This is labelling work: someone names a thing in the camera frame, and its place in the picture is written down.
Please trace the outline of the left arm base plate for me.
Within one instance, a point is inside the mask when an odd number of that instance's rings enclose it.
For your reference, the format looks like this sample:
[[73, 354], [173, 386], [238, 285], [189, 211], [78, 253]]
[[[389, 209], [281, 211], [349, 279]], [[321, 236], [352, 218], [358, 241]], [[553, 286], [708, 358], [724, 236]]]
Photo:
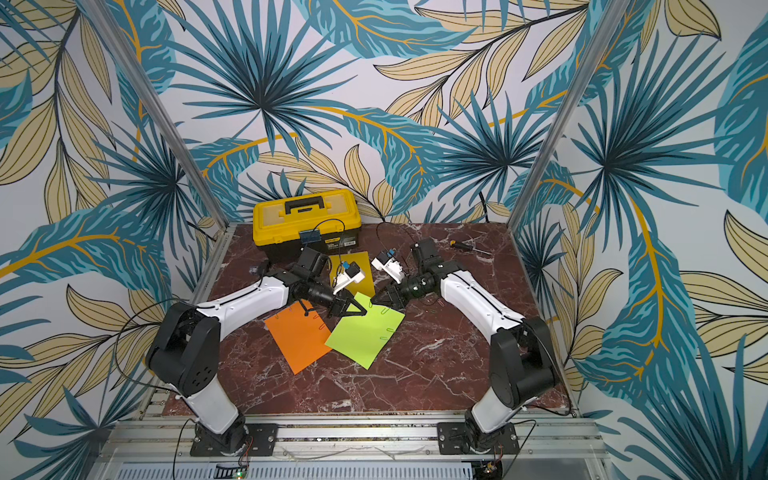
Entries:
[[278, 425], [236, 421], [222, 434], [215, 434], [202, 424], [195, 426], [192, 457], [268, 457], [273, 454]]

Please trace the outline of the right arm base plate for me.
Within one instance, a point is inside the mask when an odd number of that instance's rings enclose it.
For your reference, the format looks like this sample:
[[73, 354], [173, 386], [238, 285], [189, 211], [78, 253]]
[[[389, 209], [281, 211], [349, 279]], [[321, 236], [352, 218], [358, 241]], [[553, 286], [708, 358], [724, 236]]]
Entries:
[[437, 424], [437, 439], [441, 455], [508, 455], [520, 451], [520, 437], [511, 423], [485, 433], [468, 420], [441, 422]]

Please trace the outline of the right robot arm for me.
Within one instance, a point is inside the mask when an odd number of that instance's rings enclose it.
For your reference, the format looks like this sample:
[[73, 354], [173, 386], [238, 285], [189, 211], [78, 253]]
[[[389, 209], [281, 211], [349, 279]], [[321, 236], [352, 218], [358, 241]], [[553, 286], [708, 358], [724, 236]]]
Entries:
[[444, 259], [431, 239], [412, 246], [417, 273], [406, 275], [395, 253], [383, 251], [372, 267], [392, 281], [373, 302], [403, 311], [411, 300], [437, 294], [483, 334], [490, 347], [490, 387], [461, 422], [437, 426], [443, 455], [516, 453], [513, 416], [561, 382], [547, 325], [526, 318], [489, 293], [460, 263]]

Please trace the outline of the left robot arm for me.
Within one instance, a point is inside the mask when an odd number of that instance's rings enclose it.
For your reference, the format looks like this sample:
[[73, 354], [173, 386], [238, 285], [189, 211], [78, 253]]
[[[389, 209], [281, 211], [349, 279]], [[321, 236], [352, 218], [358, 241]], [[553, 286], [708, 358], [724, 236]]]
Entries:
[[146, 364], [179, 395], [196, 417], [195, 435], [205, 453], [240, 454], [253, 437], [242, 412], [217, 378], [220, 344], [259, 316], [305, 300], [332, 316], [363, 316], [368, 309], [342, 287], [321, 282], [329, 257], [309, 247], [285, 270], [273, 268], [254, 284], [216, 300], [174, 303], [146, 354]]

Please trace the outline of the lime green paper sheet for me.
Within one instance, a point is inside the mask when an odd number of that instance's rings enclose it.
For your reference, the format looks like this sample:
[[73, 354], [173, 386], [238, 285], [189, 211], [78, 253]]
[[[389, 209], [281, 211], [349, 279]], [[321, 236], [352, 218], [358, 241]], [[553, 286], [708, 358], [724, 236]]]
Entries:
[[405, 315], [392, 308], [373, 304], [371, 298], [361, 292], [355, 294], [355, 300], [367, 313], [363, 316], [343, 317], [325, 345], [369, 369]]

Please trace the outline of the yellow paper sheet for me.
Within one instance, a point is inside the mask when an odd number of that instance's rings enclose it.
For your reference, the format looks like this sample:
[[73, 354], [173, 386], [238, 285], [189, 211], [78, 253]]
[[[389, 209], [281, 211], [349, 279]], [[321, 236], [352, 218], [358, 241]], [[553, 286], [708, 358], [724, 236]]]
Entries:
[[330, 260], [331, 260], [331, 269], [329, 273], [329, 279], [331, 283], [334, 283], [337, 276], [343, 272], [343, 270], [339, 269], [339, 265], [341, 263], [346, 262], [349, 265], [352, 265], [352, 263], [355, 263], [360, 268], [360, 271], [364, 275], [364, 278], [360, 282], [352, 281], [349, 285], [345, 287], [345, 289], [350, 291], [352, 294], [362, 293], [370, 298], [372, 298], [375, 295], [375, 285], [373, 281], [372, 267], [370, 264], [370, 259], [367, 251], [350, 253], [350, 254], [342, 254], [341, 256], [333, 255], [330, 257]]

